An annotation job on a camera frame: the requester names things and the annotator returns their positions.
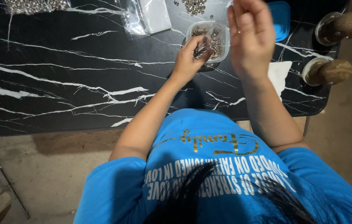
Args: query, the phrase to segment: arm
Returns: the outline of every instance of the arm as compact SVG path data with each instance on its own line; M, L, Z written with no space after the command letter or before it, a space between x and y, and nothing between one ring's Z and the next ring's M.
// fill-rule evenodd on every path
M227 14L231 63L241 79L253 132L275 152L296 146L308 147L268 79L275 33L266 3L234 0Z
M171 76L126 126L109 161L123 157L147 159L173 98L213 54L212 50L205 52L199 59L193 57L194 49L202 39L203 36L191 38L180 49Z

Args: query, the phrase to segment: wooden knob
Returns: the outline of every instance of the wooden knob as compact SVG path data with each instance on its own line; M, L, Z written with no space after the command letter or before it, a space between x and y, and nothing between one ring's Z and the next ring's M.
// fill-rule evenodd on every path
M335 85L348 79L352 74L352 65L345 60L333 60L327 63L316 62L306 75L308 84Z
M334 17L325 23L318 36L330 43L352 38L352 12Z

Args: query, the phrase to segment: blue t-shirt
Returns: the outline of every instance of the blue t-shirt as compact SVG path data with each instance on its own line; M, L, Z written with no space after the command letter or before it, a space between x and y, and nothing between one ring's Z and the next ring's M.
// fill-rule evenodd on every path
M182 109L165 118L147 161L116 159L89 174L74 224L142 223L193 166L208 161L217 166L199 191L198 223L274 216L251 184L263 186L269 178L310 213L321 216L331 207L341 221L352 223L345 218L352 211L352 187L311 150L294 147L277 155L222 113Z

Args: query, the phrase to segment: black hair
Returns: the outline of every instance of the black hair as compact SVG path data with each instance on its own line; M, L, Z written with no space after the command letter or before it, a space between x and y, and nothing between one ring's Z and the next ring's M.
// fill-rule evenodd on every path
M197 223L198 192L205 181L215 170L216 163L201 163L195 166L183 180L168 194L164 201L158 201L155 209L147 216L144 224L162 223ZM340 200L328 200L330 203L327 210L331 211L324 215L313 216L303 204L278 182L268 179L264 186L251 184L260 192L260 200L264 206L273 205L276 216L258 217L255 223L291 223L291 224L332 224L343 223L337 210L342 211L344 219L352 223L352 207ZM312 205L317 205L317 198L307 195Z

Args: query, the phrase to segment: blue lid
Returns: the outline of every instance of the blue lid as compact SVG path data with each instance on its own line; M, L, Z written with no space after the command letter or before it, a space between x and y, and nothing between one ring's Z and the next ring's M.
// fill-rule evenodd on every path
M268 3L273 16L274 30L276 32L276 42L282 41L289 34L289 23L291 11L288 3L284 1Z

